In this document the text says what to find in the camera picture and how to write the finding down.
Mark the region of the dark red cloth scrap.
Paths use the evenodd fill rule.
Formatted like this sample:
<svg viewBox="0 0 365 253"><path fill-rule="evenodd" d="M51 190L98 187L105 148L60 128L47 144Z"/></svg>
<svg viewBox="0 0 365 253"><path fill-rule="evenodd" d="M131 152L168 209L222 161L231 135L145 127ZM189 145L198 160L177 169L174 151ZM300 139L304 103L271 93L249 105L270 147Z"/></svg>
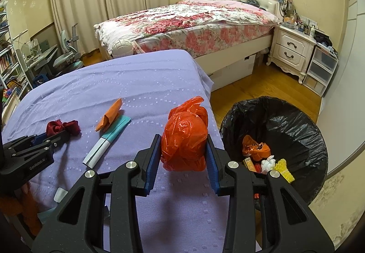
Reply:
<svg viewBox="0 0 365 253"><path fill-rule="evenodd" d="M46 135L51 137L60 133L61 131L67 131L71 136L78 136L81 133L81 128L78 125L77 120L69 122L62 122L61 120L50 121L46 126Z"/></svg>

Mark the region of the white green tube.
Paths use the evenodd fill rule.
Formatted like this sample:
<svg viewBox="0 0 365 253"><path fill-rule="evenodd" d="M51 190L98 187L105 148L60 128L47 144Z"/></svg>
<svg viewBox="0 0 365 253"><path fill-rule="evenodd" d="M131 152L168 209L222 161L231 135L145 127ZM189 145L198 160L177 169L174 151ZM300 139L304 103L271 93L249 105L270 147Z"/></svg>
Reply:
<svg viewBox="0 0 365 253"><path fill-rule="evenodd" d="M68 194L68 191L63 189L63 188L58 188L56 190L56 193L55 193L55 196L54 196L54 201L56 203L60 203L64 198L65 196Z"/></svg>

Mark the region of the teal white paper packet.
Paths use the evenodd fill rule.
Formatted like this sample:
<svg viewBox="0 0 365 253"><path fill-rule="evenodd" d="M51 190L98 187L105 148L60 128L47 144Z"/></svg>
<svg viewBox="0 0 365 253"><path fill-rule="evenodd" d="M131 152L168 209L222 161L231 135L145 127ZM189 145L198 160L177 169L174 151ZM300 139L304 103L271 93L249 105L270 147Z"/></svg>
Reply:
<svg viewBox="0 0 365 253"><path fill-rule="evenodd" d="M82 163L89 168L94 168L103 154L108 150L113 141L120 135L130 121L131 118L128 116L119 116L110 128L102 134L97 143L86 155L85 159L83 159Z"/></svg>

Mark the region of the yellow foam fruit net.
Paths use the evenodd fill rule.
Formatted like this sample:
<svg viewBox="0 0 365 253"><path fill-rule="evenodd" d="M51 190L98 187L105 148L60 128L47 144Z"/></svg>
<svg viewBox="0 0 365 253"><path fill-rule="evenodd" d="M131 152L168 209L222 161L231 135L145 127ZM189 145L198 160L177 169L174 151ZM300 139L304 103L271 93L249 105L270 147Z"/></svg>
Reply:
<svg viewBox="0 0 365 253"><path fill-rule="evenodd" d="M295 180L294 176L290 173L287 167L287 161L285 159L280 159L275 164L274 170L278 171L289 184L291 184Z"/></svg>

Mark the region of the orange paper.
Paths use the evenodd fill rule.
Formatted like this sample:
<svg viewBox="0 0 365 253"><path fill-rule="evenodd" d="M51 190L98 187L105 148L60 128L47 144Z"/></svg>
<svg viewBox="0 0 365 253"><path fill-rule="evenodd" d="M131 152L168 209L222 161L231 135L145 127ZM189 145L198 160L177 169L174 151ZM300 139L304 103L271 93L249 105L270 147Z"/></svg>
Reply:
<svg viewBox="0 0 365 253"><path fill-rule="evenodd" d="M123 101L121 98L117 99L115 103L110 106L110 108L106 111L106 113L102 116L102 119L97 124L95 131L103 131L106 132L107 129L114 123L114 121L120 116L121 114L121 107Z"/></svg>

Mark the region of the orange foil snack wrapper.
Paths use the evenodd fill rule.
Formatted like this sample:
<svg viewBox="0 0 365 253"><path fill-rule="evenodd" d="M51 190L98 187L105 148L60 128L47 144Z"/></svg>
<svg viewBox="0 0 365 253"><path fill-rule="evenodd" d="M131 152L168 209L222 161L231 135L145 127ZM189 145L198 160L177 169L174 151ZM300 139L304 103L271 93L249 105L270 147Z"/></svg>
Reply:
<svg viewBox="0 0 365 253"><path fill-rule="evenodd" d="M242 154L245 157L250 157L255 162L260 162L271 156L271 150L267 144L258 143L250 135L246 135L242 140Z"/></svg>

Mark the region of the orange plastic bag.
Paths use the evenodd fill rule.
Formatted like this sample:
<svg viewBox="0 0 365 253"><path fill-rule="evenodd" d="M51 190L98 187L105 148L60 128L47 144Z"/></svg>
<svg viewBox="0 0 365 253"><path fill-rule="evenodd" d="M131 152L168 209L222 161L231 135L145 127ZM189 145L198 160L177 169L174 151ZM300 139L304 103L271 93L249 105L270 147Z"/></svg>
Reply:
<svg viewBox="0 0 365 253"><path fill-rule="evenodd" d="M209 116L195 96L173 108L162 135L163 167L167 171L204 171Z"/></svg>

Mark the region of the black lined trash bin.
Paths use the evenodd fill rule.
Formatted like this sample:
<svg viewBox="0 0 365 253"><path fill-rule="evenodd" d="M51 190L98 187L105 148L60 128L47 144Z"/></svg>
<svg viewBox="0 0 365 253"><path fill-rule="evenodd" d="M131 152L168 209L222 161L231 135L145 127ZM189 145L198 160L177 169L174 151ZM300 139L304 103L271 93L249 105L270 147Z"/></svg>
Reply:
<svg viewBox="0 0 365 253"><path fill-rule="evenodd" d="M235 103L220 126L224 149L232 160L243 160L243 139L249 135L267 144L276 160L285 159L295 180L293 188L310 204L323 187L328 153L320 129L289 102L263 96Z"/></svg>

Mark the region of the light blue flat packet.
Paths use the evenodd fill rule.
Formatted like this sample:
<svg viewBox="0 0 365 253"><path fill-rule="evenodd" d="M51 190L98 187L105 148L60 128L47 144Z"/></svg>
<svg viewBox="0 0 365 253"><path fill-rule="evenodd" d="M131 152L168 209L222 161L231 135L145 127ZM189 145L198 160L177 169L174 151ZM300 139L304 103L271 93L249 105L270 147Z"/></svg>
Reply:
<svg viewBox="0 0 365 253"><path fill-rule="evenodd" d="M45 210L44 212L37 213L37 217L40 220L41 224L45 224L46 220L49 219L51 214L54 212L56 208L53 207L51 209Z"/></svg>

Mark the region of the white bookshelf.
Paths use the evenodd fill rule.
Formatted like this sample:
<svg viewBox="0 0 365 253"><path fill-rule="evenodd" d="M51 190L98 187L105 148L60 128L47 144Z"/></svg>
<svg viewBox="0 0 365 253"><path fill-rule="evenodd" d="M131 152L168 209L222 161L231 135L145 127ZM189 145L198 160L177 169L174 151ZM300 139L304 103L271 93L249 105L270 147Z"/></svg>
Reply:
<svg viewBox="0 0 365 253"><path fill-rule="evenodd" d="M27 92L33 89L29 77L26 74L26 66L21 63L23 55L14 46L10 34L10 22L8 18L8 1L1 2L1 87L3 92L3 107L10 102L11 97L21 100Z"/></svg>

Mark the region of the grey desk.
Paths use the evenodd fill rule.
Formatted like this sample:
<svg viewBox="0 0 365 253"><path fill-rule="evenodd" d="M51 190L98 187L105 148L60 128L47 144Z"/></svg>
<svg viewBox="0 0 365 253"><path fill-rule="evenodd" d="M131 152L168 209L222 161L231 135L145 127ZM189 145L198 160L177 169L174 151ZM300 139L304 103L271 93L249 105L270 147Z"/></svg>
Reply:
<svg viewBox="0 0 365 253"><path fill-rule="evenodd" d="M43 52L33 63L31 63L28 66L25 63L23 54L20 51L20 49L16 49L16 56L17 56L18 63L20 64L20 67L21 67L22 71L24 72L24 74L27 78L27 81L30 83L31 86L32 86L33 80L35 78L34 72L36 72L37 70L40 70L40 71L45 70L47 75L53 76L53 73L49 67L49 64L50 64L51 60L53 59L53 57L57 54L58 50L59 50L58 46L53 45L46 52Z"/></svg>

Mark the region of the grey green desk chair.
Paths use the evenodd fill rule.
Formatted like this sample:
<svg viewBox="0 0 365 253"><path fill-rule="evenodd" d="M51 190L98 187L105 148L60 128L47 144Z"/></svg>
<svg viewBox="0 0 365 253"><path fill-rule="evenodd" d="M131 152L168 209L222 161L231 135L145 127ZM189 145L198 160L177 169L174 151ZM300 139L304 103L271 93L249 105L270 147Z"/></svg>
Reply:
<svg viewBox="0 0 365 253"><path fill-rule="evenodd" d="M76 30L77 23L72 26L72 36L67 39L65 30L61 32L61 47L64 53L55 59L53 68L58 71L56 77L69 72L79 70L83 67L81 53L78 50L78 35Z"/></svg>

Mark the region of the white storage box under bed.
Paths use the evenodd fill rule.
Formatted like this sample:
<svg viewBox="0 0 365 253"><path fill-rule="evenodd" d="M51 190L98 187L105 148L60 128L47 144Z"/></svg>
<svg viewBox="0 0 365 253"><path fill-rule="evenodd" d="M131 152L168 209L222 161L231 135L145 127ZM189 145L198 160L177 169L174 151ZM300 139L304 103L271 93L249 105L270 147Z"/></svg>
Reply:
<svg viewBox="0 0 365 253"><path fill-rule="evenodd" d="M250 76L253 72L255 57L256 54L247 56L244 59L211 74L210 79L214 82L212 91L218 90L242 78Z"/></svg>

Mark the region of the white nightstand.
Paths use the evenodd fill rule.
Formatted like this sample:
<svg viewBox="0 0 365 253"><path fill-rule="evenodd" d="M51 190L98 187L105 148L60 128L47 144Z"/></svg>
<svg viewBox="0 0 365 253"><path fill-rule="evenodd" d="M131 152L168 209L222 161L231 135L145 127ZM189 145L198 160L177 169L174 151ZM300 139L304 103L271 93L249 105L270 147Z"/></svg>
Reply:
<svg viewBox="0 0 365 253"><path fill-rule="evenodd" d="M298 82L302 84L316 43L309 35L278 24L266 65L275 64L284 73L297 76Z"/></svg>

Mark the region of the floral bedspread bed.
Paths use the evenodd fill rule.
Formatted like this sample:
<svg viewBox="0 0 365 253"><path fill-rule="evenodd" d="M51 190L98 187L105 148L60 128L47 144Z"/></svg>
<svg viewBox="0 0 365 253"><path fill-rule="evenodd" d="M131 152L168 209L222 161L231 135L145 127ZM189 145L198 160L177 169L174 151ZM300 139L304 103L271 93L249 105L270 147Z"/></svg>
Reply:
<svg viewBox="0 0 365 253"><path fill-rule="evenodd" d="M212 74L268 48L278 23L273 13L246 2L182 0L93 28L107 59L184 50Z"/></svg>

